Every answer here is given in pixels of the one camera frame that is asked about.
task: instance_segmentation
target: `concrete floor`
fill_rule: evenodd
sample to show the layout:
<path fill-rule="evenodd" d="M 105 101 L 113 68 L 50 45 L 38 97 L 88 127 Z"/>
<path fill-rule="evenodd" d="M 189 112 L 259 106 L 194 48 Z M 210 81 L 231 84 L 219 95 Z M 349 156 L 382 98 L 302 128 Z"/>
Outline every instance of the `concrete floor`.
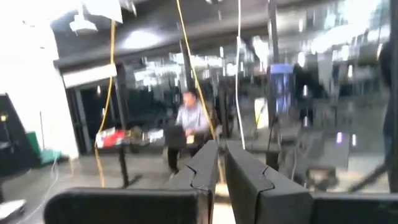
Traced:
<path fill-rule="evenodd" d="M 106 187 L 122 186 L 120 166 L 117 156 L 101 156 L 105 173 Z M 170 177 L 167 165 L 160 155 L 157 156 L 127 156 L 129 174 L 143 175 L 132 189 L 158 189 Z M 45 202 L 53 195 L 72 187 L 101 187 L 97 165 L 94 157 L 82 157 L 73 163 L 75 172 L 70 172 L 69 163 L 58 166 L 58 178 L 51 173 L 51 167 L 30 170 L 28 173 L 12 179 L 4 184 L 4 194 L 7 200 L 26 199 L 27 209 L 21 219 L 15 219 L 11 224 L 43 224 L 42 214 Z M 233 224 L 233 212 L 230 204 L 215 205 L 214 223 Z"/>
<path fill-rule="evenodd" d="M 348 167 L 338 168 L 339 184 L 332 189 L 328 189 L 328 191 L 344 192 L 348 186 L 359 181 L 378 164 L 382 163 L 384 153 L 381 126 L 384 110 L 383 106 L 368 110 L 357 110 L 354 116 L 357 146 L 350 151 Z M 243 121 L 245 135 L 251 135 L 254 127 L 253 117 L 246 113 Z M 258 155 L 258 158 L 265 161 L 265 157 L 261 154 Z M 106 186 L 121 186 L 122 180 L 117 156 L 101 156 L 101 161 L 103 163 Z M 169 179 L 168 168 L 160 154 L 128 155 L 127 164 L 131 175 L 143 175 L 143 178 L 136 182 L 132 188 L 156 189 Z M 55 174 L 50 172 L 51 167 L 31 170 L 18 178 L 6 182 L 4 184 L 4 194 L 8 200 L 20 198 L 27 200 L 26 215 L 22 217 L 23 219 L 11 223 L 41 224 L 43 223 L 43 205 L 51 196 L 70 187 L 100 187 L 100 178 L 96 161 L 93 157 L 82 157 L 74 163 L 74 166 L 75 173 L 72 177 L 69 164 L 61 164 L 58 167 L 59 175 L 55 183 Z M 388 192 L 386 177 L 380 178 L 376 184 L 369 186 L 363 192 Z M 234 223 L 230 204 L 217 203 L 215 205 L 214 223 Z"/>

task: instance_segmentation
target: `black equipment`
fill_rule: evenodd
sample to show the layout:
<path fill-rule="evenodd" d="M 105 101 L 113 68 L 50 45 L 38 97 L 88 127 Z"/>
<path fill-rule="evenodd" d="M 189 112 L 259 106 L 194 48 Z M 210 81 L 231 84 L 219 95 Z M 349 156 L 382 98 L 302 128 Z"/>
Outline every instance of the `black equipment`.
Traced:
<path fill-rule="evenodd" d="M 72 189 L 46 204 L 46 224 L 211 223 L 218 148 L 208 142 L 160 190 Z"/>
<path fill-rule="evenodd" d="M 237 224 L 396 223 L 398 196 L 310 193 L 238 145 L 225 155 L 228 192 Z"/>
<path fill-rule="evenodd" d="M 185 148 L 187 139 L 181 125 L 169 126 L 164 129 L 165 145 L 170 148 Z"/>
<path fill-rule="evenodd" d="M 2 183 L 40 165 L 40 157 L 33 150 L 7 94 L 0 95 L 0 164 L 0 222 L 3 222 L 15 213 L 23 213 L 26 201 L 7 202 Z"/>

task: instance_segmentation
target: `dark pants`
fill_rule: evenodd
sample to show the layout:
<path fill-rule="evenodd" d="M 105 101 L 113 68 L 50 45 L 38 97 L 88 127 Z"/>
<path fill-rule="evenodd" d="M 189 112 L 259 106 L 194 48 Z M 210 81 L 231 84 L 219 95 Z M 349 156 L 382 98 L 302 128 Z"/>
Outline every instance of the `dark pants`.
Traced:
<path fill-rule="evenodd" d="M 190 149 L 189 153 L 190 153 L 191 157 L 195 156 L 196 153 L 199 151 L 199 149 L 200 149 L 200 147 Z M 177 161 L 178 161 L 178 153 L 179 152 L 181 152 L 180 149 L 169 148 L 167 150 L 167 160 L 169 161 L 169 168 L 175 174 L 178 172 Z"/>
<path fill-rule="evenodd" d="M 392 156 L 392 153 L 391 153 L 392 136 L 383 135 L 383 138 L 384 138 L 384 162 L 387 162 L 388 157 Z M 392 180 L 391 169 L 392 169 L 392 166 L 390 166 L 387 170 L 387 177 L 388 177 L 388 183 L 389 183 L 390 190 L 391 190 L 391 180 Z"/>
<path fill-rule="evenodd" d="M 306 109 L 300 110 L 300 121 L 302 124 L 303 124 L 305 117 L 308 118 L 310 125 L 312 125 L 313 124 L 313 109 L 312 108 L 306 108 Z"/>

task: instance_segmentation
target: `man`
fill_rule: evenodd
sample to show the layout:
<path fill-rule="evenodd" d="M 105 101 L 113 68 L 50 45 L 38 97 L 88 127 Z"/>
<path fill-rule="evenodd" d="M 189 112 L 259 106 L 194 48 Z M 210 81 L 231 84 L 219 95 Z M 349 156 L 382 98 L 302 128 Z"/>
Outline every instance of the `man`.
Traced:
<path fill-rule="evenodd" d="M 327 93 L 323 85 L 319 84 L 307 71 L 305 71 L 300 65 L 296 64 L 293 68 L 293 74 L 295 75 L 295 92 L 294 96 L 298 103 L 304 103 L 309 99 L 303 96 L 304 86 L 307 86 L 313 99 L 327 98 Z M 307 117 L 309 122 L 313 123 L 313 108 L 305 108 L 300 110 L 300 120 L 304 120 Z"/>
<path fill-rule="evenodd" d="M 181 125 L 185 131 L 185 137 L 206 135 L 210 130 L 205 110 L 197 99 L 195 90 L 186 91 L 183 94 L 183 105 L 178 110 L 176 125 Z M 191 149 L 190 154 L 194 156 L 200 146 Z M 169 167 L 174 174 L 178 172 L 177 159 L 180 149 L 169 149 L 167 159 Z"/>
<path fill-rule="evenodd" d="M 389 92 L 391 93 L 391 60 L 392 60 L 392 44 L 391 42 L 387 42 L 384 44 L 380 56 L 379 63 L 381 69 L 381 77 L 383 82 L 388 87 Z M 391 156 L 392 149 L 392 136 L 394 134 L 394 111 L 392 108 L 391 97 L 388 101 L 386 116 L 384 118 L 383 124 L 383 139 L 384 139 L 384 161 L 387 161 L 387 158 Z M 391 166 L 387 170 L 389 187 L 391 190 Z"/>

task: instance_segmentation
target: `ceiling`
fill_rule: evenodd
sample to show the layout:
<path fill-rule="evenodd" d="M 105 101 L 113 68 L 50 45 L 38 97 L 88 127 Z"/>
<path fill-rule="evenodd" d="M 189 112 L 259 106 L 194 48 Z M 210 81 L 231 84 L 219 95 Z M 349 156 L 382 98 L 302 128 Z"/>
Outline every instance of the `ceiling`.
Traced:
<path fill-rule="evenodd" d="M 305 11 L 314 4 L 329 2 L 327 0 L 277 0 L 278 29 L 281 33 L 289 26 L 297 26 L 297 18 L 305 16 Z M 191 40 L 201 40 L 202 37 L 215 38 L 230 34 L 231 41 L 235 40 L 237 29 L 238 0 L 223 0 L 218 6 L 208 4 L 205 0 L 183 0 L 180 2 L 185 26 Z M 178 42 L 182 39 L 182 31 L 178 23 L 178 11 L 175 0 L 148 0 L 136 4 L 137 16 L 131 11 L 123 10 L 124 24 L 116 31 L 115 55 L 123 56 L 171 46 L 170 51 L 179 50 Z M 76 36 L 69 30 L 69 23 L 76 12 L 69 12 L 52 23 L 57 41 L 60 60 L 56 66 L 60 68 L 106 61 L 109 58 L 109 19 L 103 17 L 88 17 L 95 22 L 99 32 L 92 35 Z M 258 32 L 267 33 L 267 9 L 265 0 L 242 1 L 243 34 Z"/>

